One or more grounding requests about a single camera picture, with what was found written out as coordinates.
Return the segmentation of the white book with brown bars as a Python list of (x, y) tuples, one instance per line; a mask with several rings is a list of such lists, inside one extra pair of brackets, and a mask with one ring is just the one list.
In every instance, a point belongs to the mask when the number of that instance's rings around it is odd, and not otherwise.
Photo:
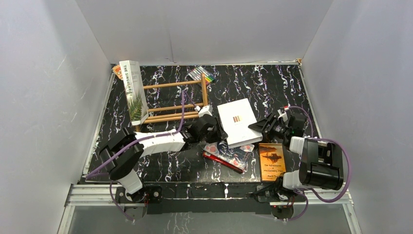
[(248, 126), (257, 122), (248, 99), (244, 98), (217, 106), (222, 127), (227, 133), (228, 148), (260, 142), (262, 133)]

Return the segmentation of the wooden book rack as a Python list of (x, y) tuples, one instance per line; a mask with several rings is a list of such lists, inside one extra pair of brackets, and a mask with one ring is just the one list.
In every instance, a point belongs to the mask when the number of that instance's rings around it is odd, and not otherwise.
[(181, 113), (157, 115), (157, 116), (147, 117), (147, 118), (145, 118), (144, 121), (142, 121), (142, 124), (175, 121), (175, 120), (179, 120), (180, 117), (184, 117), (184, 119), (198, 118), (197, 111), (194, 109), (194, 107), (196, 105), (199, 105), (200, 107), (209, 105), (208, 97), (207, 97), (207, 84), (206, 84), (206, 80), (205, 80), (204, 77), (202, 77), (201, 80), (164, 83), (164, 84), (157, 84), (157, 85), (147, 85), (147, 86), (143, 86), (143, 89), (144, 90), (160, 89), (160, 88), (190, 85), (190, 84), (200, 84), (201, 85), (202, 103), (193, 104), (192, 102), (190, 102), (190, 104), (185, 104), (185, 105), (181, 104), (181, 105), (177, 105), (177, 106), (168, 106), (168, 107), (159, 107), (159, 108), (148, 109), (148, 113), (178, 110), (178, 109), (181, 109), (181, 108), (183, 108), (184, 110), (181, 111)]

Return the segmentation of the white palm leaf book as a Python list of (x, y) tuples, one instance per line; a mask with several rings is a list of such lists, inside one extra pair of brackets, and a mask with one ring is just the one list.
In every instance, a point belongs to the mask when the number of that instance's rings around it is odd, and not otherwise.
[(132, 60), (119, 62), (132, 126), (144, 123), (149, 116), (139, 63)]

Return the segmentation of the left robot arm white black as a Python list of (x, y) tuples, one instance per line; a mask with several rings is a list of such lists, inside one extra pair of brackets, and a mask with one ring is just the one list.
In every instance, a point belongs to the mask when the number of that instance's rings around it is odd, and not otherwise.
[(215, 143), (227, 137), (219, 118), (208, 114), (192, 122), (182, 121), (178, 129), (165, 132), (142, 133), (123, 128), (101, 146), (98, 156), (102, 164), (88, 176), (105, 169), (109, 179), (119, 182), (126, 189), (127, 197), (139, 203), (146, 195), (143, 182), (134, 169), (140, 158), (163, 152), (186, 151), (201, 142)]

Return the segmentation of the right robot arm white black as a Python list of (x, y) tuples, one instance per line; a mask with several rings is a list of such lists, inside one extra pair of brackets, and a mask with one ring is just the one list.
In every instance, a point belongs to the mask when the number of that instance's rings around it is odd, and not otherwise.
[(321, 188), (339, 190), (344, 181), (342, 154), (332, 142), (304, 137), (307, 118), (302, 115), (287, 117), (271, 113), (260, 121), (250, 124), (251, 130), (262, 133), (266, 139), (279, 138), (290, 152), (301, 156), (299, 169), (283, 173), (276, 182), (275, 198), (288, 201), (294, 189)]

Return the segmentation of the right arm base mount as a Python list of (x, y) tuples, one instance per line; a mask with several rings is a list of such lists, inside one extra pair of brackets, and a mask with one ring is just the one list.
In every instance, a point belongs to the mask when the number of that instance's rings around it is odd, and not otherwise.
[[(271, 213), (276, 220), (282, 222), (297, 220), (304, 215), (308, 208), (308, 199), (300, 190), (290, 190), (282, 186), (281, 180), (268, 185), (259, 185), (256, 190), (247, 195), (249, 198), (255, 199), (259, 203), (281, 202), (280, 205), (272, 205)], [(294, 215), (294, 203), (298, 196), (302, 196), (305, 200), (305, 207), (303, 211)]]

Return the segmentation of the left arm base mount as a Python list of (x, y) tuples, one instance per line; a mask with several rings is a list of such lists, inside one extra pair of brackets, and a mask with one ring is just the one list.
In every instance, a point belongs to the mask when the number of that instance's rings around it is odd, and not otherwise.
[(113, 203), (120, 209), (126, 220), (134, 222), (136, 218), (131, 214), (127, 214), (127, 209), (132, 208), (127, 206), (142, 204), (145, 208), (149, 204), (158, 204), (162, 201), (162, 188), (160, 186), (144, 186), (141, 190), (131, 194), (124, 187), (117, 187), (115, 194), (111, 194)]

